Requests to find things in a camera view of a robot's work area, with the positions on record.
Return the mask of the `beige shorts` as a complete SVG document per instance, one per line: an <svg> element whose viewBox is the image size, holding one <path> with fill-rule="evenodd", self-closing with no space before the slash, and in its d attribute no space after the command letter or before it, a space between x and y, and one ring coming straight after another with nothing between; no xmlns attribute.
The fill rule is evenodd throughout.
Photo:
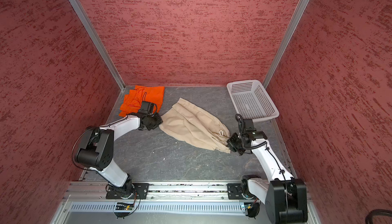
<svg viewBox="0 0 392 224"><path fill-rule="evenodd" d="M165 134L192 146L230 153L228 128L215 116L191 102L180 98L162 115L159 129Z"/></svg>

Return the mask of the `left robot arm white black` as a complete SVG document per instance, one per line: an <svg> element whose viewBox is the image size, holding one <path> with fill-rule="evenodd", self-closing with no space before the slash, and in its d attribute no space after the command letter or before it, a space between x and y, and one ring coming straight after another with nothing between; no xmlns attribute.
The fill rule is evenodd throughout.
<svg viewBox="0 0 392 224"><path fill-rule="evenodd" d="M131 131L154 130L161 124L162 118L158 113L132 113L110 124L89 127L72 148L72 163L98 173L108 182L107 199L137 198L130 175L114 160L114 143Z"/></svg>

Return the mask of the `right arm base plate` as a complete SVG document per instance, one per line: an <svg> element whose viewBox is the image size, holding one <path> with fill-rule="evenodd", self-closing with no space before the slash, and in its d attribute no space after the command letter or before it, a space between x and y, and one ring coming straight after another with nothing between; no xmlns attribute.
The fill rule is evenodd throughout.
<svg viewBox="0 0 392 224"><path fill-rule="evenodd" d="M227 191L230 200L255 200L257 198L250 193L248 186L242 183L228 183Z"/></svg>

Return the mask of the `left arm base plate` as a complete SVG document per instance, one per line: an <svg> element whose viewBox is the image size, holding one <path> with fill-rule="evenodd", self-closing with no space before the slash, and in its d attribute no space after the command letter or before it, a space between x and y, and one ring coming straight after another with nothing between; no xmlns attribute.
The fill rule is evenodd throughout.
<svg viewBox="0 0 392 224"><path fill-rule="evenodd" d="M132 183L128 185L130 189L114 187L110 184L106 186L106 199L120 199L130 201L131 199L146 199L149 191L149 183Z"/></svg>

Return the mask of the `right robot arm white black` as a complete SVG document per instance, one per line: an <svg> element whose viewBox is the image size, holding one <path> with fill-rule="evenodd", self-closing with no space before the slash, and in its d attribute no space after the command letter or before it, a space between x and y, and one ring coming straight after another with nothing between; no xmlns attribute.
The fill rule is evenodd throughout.
<svg viewBox="0 0 392 224"><path fill-rule="evenodd" d="M256 197L265 206L272 224L299 224L308 221L307 188L279 161L264 132L234 133L227 147L239 154L250 150L262 166L268 182L257 176L244 176L242 193Z"/></svg>

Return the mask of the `orange shorts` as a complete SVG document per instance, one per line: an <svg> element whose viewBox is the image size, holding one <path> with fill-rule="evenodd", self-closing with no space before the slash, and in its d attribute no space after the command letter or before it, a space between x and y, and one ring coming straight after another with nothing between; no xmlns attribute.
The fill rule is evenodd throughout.
<svg viewBox="0 0 392 224"><path fill-rule="evenodd" d="M125 95L123 104L120 106L120 117L125 117L130 113L137 113L141 108L142 101L148 101L157 105L154 112L159 112L164 98L163 86L146 87L136 85Z"/></svg>

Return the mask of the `white plastic laundry basket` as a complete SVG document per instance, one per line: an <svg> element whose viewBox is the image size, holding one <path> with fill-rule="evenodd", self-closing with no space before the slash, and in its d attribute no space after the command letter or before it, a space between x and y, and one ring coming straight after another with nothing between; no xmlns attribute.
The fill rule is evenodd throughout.
<svg viewBox="0 0 392 224"><path fill-rule="evenodd" d="M235 110L254 123L277 118L280 113L271 97L258 80L236 81L227 84Z"/></svg>

